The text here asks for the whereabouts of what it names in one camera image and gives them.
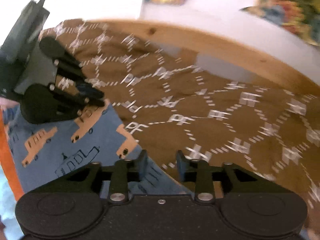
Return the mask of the brown patterned bedspread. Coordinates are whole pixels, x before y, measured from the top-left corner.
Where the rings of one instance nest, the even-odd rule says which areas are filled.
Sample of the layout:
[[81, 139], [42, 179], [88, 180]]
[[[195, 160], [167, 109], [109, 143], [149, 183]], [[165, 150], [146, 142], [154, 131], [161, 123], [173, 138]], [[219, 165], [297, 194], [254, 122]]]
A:
[[[88, 81], [148, 150], [151, 168], [136, 193], [179, 192], [174, 155], [218, 165], [234, 162], [298, 193], [308, 205], [306, 239], [319, 239], [319, 95], [274, 83], [251, 85], [210, 74], [185, 58], [106, 23], [67, 20], [41, 32], [81, 61]], [[21, 235], [15, 198], [1, 168], [1, 217], [8, 239]]]

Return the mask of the blue car-print pants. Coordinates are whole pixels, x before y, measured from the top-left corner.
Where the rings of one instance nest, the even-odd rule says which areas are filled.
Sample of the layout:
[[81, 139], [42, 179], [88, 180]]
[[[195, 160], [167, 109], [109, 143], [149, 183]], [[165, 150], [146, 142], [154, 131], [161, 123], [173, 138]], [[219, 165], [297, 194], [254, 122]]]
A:
[[135, 159], [133, 137], [145, 124], [123, 124], [111, 104], [88, 107], [74, 120], [31, 124], [18, 103], [1, 100], [1, 168], [15, 198], [92, 162]]

